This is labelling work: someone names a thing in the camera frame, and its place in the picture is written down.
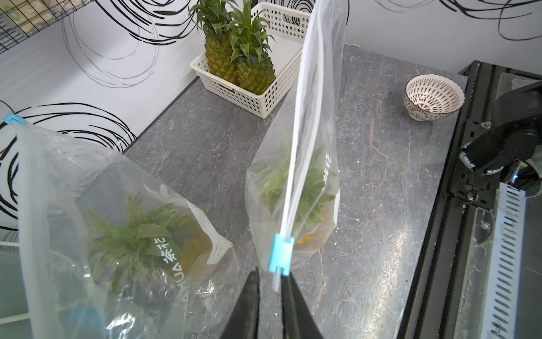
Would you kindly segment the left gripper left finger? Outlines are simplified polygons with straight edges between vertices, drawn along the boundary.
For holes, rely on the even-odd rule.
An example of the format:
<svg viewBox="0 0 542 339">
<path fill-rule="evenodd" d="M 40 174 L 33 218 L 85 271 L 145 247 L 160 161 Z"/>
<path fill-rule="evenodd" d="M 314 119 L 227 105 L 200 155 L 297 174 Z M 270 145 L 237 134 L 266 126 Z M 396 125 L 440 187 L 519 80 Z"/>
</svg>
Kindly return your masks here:
<svg viewBox="0 0 542 339">
<path fill-rule="evenodd" d="M 255 339 L 258 337 L 260 296 L 260 274 L 256 268 L 248 274 L 220 339 Z"/>
</svg>

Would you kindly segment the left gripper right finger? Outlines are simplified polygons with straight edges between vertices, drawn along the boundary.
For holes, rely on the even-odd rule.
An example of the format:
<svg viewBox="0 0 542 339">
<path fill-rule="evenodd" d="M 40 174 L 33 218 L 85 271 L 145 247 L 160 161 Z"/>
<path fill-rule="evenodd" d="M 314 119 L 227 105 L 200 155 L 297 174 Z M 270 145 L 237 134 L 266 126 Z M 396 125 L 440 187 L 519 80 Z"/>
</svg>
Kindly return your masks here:
<svg viewBox="0 0 542 339">
<path fill-rule="evenodd" d="M 281 277 L 283 338 L 323 339 L 293 274 Z"/>
</svg>

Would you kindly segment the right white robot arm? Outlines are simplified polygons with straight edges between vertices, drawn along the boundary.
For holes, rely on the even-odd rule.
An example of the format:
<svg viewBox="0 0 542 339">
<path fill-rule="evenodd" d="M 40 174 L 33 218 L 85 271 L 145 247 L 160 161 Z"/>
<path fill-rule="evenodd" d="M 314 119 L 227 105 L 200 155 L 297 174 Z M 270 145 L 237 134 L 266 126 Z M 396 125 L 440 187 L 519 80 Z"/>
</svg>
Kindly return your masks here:
<svg viewBox="0 0 542 339">
<path fill-rule="evenodd" d="M 528 160 L 541 145 L 541 82 L 503 93 L 492 101 L 489 112 L 491 127 L 465 144 L 458 156 L 468 172 L 451 194 L 466 205 L 481 201 L 480 193 L 486 190 L 482 177 Z"/>
</svg>

